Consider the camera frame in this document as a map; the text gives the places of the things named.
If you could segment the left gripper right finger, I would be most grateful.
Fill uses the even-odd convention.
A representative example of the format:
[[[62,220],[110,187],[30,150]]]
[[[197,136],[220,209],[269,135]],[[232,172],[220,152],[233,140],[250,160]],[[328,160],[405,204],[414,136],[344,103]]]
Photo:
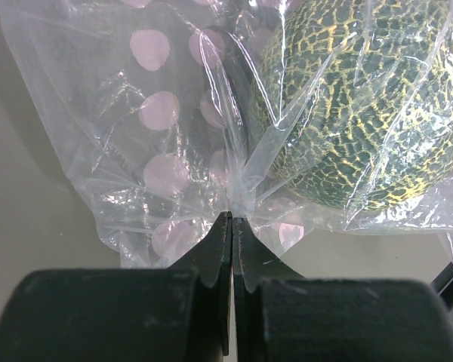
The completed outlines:
[[[305,278],[233,220],[240,361],[453,361],[453,291],[411,279]]]

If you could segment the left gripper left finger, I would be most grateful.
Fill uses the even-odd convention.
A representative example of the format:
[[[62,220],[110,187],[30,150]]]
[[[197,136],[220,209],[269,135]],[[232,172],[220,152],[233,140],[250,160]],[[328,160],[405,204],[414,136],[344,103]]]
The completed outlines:
[[[233,218],[167,268],[45,269],[0,316],[0,361],[221,361],[230,351]]]

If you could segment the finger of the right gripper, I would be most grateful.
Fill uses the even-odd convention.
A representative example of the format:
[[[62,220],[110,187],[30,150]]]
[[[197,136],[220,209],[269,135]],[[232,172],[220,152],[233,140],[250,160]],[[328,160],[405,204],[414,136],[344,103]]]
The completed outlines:
[[[432,281],[431,287],[445,303],[448,310],[453,309],[453,263],[450,262]]]

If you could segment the clear zip top bag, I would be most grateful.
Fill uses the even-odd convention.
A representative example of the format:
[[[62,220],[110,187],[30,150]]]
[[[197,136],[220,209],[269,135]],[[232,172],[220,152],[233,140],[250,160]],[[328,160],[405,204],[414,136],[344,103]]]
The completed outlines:
[[[1,1],[5,41],[66,177],[124,268],[172,265],[229,211],[275,254],[309,233],[441,234],[453,171],[395,207],[326,207],[270,166],[291,132],[253,139],[263,48],[305,1]]]

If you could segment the netted green fake melon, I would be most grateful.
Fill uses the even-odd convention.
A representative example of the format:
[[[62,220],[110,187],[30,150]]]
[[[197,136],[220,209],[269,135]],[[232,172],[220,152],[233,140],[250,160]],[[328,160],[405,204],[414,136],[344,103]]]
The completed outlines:
[[[291,132],[270,169],[326,207],[383,210],[453,171],[453,1],[305,1],[263,48],[255,141]]]

